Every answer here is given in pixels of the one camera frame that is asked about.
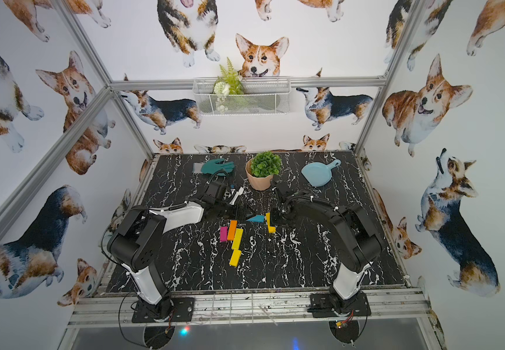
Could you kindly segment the orange building block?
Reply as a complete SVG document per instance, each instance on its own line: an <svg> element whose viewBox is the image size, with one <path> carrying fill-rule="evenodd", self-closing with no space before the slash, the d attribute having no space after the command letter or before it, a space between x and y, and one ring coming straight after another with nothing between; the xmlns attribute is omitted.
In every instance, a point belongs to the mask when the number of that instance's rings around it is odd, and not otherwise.
<svg viewBox="0 0 505 350"><path fill-rule="evenodd" d="M228 234L227 234L227 240L228 241L232 242L234 240L234 237L235 237L235 234L236 234L236 229L237 229L237 224L238 224L237 220L231 220L230 221L230 225L229 225L229 229L228 229Z"/></svg>

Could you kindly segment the yellow long block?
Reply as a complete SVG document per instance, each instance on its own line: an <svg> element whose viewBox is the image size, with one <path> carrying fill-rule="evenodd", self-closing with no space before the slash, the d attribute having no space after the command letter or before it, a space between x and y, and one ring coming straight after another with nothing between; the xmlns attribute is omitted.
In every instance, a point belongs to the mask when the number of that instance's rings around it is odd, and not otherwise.
<svg viewBox="0 0 505 350"><path fill-rule="evenodd" d="M239 250L243 233L244 233L244 230L242 228L237 228L235 230L235 235L234 235L234 239L233 239L233 243L232 243L233 250Z"/></svg>
<svg viewBox="0 0 505 350"><path fill-rule="evenodd" d="M265 215L265 221L269 233L276 233L276 227L271 224L271 213L268 212Z"/></svg>

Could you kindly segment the teal building block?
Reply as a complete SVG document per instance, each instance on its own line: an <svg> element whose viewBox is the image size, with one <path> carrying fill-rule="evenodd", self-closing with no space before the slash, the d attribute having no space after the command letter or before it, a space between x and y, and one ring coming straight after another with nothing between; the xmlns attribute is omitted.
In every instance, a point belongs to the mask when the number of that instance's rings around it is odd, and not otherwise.
<svg viewBox="0 0 505 350"><path fill-rule="evenodd" d="M266 221L266 217L264 215L255 215L250 219L247 219L248 222L251 223L264 223Z"/></svg>

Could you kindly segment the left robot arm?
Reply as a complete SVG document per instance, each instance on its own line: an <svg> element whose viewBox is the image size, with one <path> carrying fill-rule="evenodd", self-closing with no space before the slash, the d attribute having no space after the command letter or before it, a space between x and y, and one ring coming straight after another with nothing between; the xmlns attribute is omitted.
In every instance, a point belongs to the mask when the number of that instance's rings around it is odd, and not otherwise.
<svg viewBox="0 0 505 350"><path fill-rule="evenodd" d="M169 289L159 272L159 245L165 233L195 225L205 214L230 207L225 199L229 172L215 172L206 189L182 204L165 208L132 207L108 242L112 259L133 279L140 300L150 306L164 306Z"/></svg>

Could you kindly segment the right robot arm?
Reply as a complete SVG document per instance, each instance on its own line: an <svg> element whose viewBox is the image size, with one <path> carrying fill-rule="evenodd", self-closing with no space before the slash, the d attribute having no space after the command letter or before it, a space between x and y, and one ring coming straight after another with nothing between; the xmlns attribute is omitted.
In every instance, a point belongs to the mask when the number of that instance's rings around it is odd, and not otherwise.
<svg viewBox="0 0 505 350"><path fill-rule="evenodd" d="M346 301L355 297L363 276L385 251L387 242L367 211L360 206L340 206L306 191L292 192L273 187L277 206L271 210L278 225L292 225L305 217L330 233L340 262L331 294Z"/></svg>

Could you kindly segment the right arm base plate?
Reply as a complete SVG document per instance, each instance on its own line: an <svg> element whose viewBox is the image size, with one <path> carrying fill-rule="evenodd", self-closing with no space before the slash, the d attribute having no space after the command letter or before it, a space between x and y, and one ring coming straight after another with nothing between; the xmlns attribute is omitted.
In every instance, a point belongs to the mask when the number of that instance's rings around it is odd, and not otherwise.
<svg viewBox="0 0 505 350"><path fill-rule="evenodd" d="M363 291L348 300L341 299L336 293L311 294L307 312L314 318L371 316L369 300Z"/></svg>

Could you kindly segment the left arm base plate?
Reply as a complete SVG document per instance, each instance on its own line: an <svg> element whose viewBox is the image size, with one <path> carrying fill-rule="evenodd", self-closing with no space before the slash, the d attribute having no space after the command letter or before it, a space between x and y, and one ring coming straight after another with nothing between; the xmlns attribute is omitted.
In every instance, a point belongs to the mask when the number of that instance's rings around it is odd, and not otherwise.
<svg viewBox="0 0 505 350"><path fill-rule="evenodd" d="M139 298L132 317L133 323L190 322L196 299L193 297L164 298L152 305Z"/></svg>

